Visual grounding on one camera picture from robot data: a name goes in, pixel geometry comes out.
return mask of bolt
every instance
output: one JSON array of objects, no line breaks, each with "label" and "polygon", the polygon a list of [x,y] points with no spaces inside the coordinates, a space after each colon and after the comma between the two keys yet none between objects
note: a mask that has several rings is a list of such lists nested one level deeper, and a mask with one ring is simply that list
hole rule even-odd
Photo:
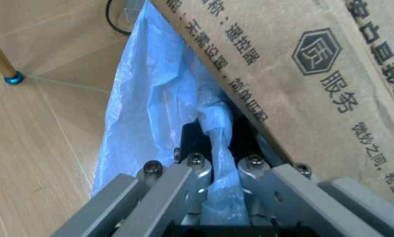
[{"label": "bolt", "polygon": [[248,168],[254,169],[260,168],[264,163],[264,159],[259,155],[252,154],[245,158],[245,162]]},{"label": "bolt", "polygon": [[143,166],[144,177],[159,178],[162,175],[162,164],[157,160],[151,160]]},{"label": "bolt", "polygon": [[294,168],[305,177],[311,178],[311,174],[312,174],[311,168],[307,164],[297,162],[294,163]]},{"label": "bolt", "polygon": [[174,149],[174,160],[176,163],[179,163],[181,159],[181,149],[179,147]]},{"label": "bolt", "polygon": [[204,156],[201,153],[190,153],[187,156],[187,165],[190,167],[198,167],[198,168],[203,168],[204,167]]}]

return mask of cardboard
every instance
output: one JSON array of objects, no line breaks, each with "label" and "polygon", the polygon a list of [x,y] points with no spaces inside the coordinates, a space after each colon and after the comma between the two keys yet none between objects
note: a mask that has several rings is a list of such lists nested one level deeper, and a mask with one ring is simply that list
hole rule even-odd
[{"label": "cardboard", "polygon": [[343,1],[153,3],[283,159],[394,203],[394,98]]},{"label": "cardboard", "polygon": [[394,98],[394,0],[345,0],[366,50]]}]

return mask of blue plastic bag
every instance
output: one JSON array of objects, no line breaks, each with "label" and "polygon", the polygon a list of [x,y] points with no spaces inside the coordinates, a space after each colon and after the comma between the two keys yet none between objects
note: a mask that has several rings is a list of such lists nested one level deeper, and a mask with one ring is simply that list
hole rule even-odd
[{"label": "blue plastic bag", "polygon": [[207,68],[146,1],[115,76],[92,196],[119,173],[135,176],[149,160],[170,166],[182,126],[198,119],[210,136],[214,168],[201,224],[248,225],[228,150],[233,118],[224,101],[226,95]]}]

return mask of logo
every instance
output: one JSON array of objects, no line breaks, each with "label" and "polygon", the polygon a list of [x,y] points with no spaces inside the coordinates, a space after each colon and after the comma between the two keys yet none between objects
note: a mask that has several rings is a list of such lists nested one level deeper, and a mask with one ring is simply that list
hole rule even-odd
[{"label": "logo", "polygon": [[328,72],[338,57],[341,46],[330,28],[304,32],[292,58],[306,75]]}]

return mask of black cable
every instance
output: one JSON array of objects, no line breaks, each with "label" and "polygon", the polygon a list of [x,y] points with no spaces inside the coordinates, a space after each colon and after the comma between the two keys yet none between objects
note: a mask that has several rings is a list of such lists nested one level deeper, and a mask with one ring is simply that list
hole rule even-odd
[{"label": "black cable", "polygon": [[112,3],[112,0],[108,0],[108,2],[106,3],[106,9],[105,9],[106,21],[112,27],[112,29],[116,30],[117,32],[119,32],[123,35],[129,36],[131,34],[131,32],[123,31],[120,28],[118,28],[114,23],[112,23],[111,18],[109,17],[109,10],[111,9],[111,3]]}]

